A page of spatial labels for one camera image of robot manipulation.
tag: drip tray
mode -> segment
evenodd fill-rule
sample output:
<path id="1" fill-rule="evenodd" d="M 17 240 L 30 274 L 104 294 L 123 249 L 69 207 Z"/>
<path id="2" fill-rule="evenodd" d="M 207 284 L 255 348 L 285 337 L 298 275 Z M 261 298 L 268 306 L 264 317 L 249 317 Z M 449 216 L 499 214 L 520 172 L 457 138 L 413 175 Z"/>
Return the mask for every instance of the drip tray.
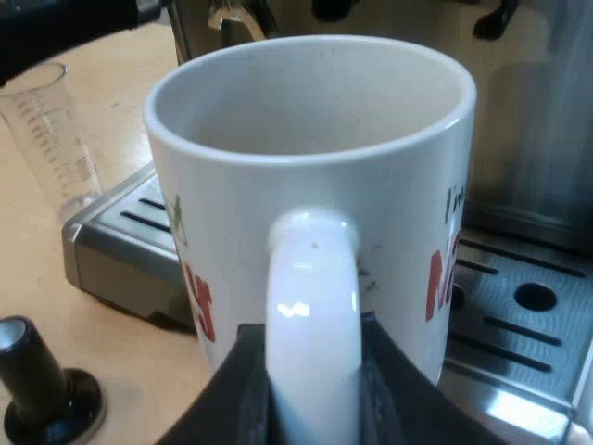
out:
<path id="1" fill-rule="evenodd" d="M 76 287 L 195 332 L 152 164 L 62 235 Z M 458 256 L 441 390 L 512 443 L 573 442 L 574 423 L 590 432 L 593 260 L 469 228 Z"/>

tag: wooden countertop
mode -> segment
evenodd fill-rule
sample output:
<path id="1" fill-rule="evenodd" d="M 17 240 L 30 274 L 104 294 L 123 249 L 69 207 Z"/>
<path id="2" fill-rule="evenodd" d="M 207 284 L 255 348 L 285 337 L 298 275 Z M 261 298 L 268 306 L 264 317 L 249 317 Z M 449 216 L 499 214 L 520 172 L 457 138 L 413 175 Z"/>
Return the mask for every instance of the wooden countertop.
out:
<path id="1" fill-rule="evenodd" d="M 106 190 L 150 159 L 142 105 L 176 67 L 169 27 L 148 25 L 65 53 L 68 85 Z M 62 366 L 90 371 L 107 393 L 93 443 L 158 439 L 208 380 L 194 337 L 124 315 L 71 286 L 61 225 L 0 120 L 0 317 L 29 316 Z M 0 415 L 10 401 L 0 385 Z M 0 443 L 7 441 L 4 429 Z"/>

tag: black tamper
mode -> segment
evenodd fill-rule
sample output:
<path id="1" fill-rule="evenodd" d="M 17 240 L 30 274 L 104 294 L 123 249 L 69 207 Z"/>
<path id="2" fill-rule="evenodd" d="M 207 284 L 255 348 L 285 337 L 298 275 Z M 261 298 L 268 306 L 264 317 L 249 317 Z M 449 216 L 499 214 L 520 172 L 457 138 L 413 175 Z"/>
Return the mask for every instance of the black tamper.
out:
<path id="1" fill-rule="evenodd" d="M 62 370 L 26 317 L 0 320 L 0 379 L 12 396 L 4 429 L 14 444 L 84 443 L 105 418 L 95 378 Z"/>

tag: cup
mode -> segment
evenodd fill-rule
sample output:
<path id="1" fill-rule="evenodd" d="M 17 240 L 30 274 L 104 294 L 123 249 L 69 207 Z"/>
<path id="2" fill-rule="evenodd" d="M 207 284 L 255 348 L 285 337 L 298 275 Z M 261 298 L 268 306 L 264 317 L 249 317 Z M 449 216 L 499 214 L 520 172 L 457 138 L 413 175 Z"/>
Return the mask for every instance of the cup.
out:
<path id="1" fill-rule="evenodd" d="M 0 88 L 0 117 L 61 222 L 103 193 L 61 63 L 42 63 Z"/>
<path id="2" fill-rule="evenodd" d="M 358 440 L 361 312 L 437 382 L 474 103 L 453 59 L 344 35 L 210 53 L 147 99 L 210 369 L 265 322 L 288 443 Z"/>

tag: measuring glass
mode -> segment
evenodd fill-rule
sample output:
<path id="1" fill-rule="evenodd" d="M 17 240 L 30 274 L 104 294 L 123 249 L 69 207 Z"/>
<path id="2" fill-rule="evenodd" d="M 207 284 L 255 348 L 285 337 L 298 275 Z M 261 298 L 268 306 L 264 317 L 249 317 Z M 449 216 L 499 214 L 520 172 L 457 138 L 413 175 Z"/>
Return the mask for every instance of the measuring glass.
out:
<path id="1" fill-rule="evenodd" d="M 62 222 L 102 193 L 66 73 L 60 63 L 44 63 L 0 88 L 0 115 Z"/>

